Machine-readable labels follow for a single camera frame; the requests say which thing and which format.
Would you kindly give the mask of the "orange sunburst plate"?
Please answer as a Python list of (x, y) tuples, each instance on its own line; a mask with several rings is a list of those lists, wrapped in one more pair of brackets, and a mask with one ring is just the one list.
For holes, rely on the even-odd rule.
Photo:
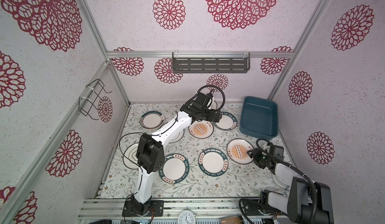
[(218, 107), (218, 104), (217, 104), (217, 102), (216, 102), (215, 100), (213, 100), (213, 101), (211, 102), (211, 105), (210, 105), (210, 109), (212, 109), (212, 110), (216, 110), (216, 109), (217, 109), (217, 107)]
[(214, 126), (209, 121), (196, 121), (188, 128), (189, 133), (197, 139), (209, 138), (214, 132)]
[(229, 158), (237, 164), (247, 165), (253, 162), (248, 151), (254, 149), (253, 145), (244, 139), (233, 139), (227, 145)]

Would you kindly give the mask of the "orange sunburst plate back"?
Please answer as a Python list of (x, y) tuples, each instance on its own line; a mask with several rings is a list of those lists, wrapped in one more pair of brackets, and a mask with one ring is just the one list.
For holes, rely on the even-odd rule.
[(213, 101), (211, 102), (211, 105), (210, 105), (210, 109), (212, 109), (212, 110), (216, 110), (216, 109), (217, 109), (217, 107), (218, 107), (218, 104), (217, 104), (217, 102), (216, 102), (215, 100), (213, 100)]

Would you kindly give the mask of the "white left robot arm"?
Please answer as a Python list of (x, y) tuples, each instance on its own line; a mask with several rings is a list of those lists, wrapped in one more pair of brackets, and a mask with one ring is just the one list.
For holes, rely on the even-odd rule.
[(180, 131), (197, 121), (218, 123), (221, 120), (223, 105), (213, 109), (213, 101), (214, 90), (210, 90), (207, 94), (198, 90), (165, 126), (152, 134), (141, 135), (136, 152), (139, 177), (132, 203), (144, 205), (149, 202), (154, 175), (163, 166), (165, 160), (165, 149)]

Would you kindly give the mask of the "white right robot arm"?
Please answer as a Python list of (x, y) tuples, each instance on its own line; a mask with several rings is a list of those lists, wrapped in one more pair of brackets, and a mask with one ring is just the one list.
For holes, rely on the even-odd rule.
[(248, 156), (261, 169), (268, 168), (289, 189), (289, 196), (264, 190), (255, 204), (265, 215), (282, 214), (297, 224), (333, 224), (333, 208), (329, 186), (314, 182), (308, 175), (283, 160), (283, 148), (270, 145), (266, 151), (257, 146), (247, 151)]

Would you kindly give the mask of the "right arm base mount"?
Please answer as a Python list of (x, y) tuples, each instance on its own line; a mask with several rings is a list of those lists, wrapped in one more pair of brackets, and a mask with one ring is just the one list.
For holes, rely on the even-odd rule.
[(272, 208), (267, 204), (262, 203), (259, 199), (242, 198), (239, 200), (239, 207), (242, 210), (243, 214), (247, 216), (285, 216), (285, 214), (280, 210)]

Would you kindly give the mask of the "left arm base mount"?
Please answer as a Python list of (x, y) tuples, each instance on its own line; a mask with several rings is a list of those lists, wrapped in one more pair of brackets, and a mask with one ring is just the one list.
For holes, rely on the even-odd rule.
[(162, 217), (164, 210), (164, 201), (149, 200), (141, 204), (135, 198), (125, 201), (122, 211), (122, 217)]

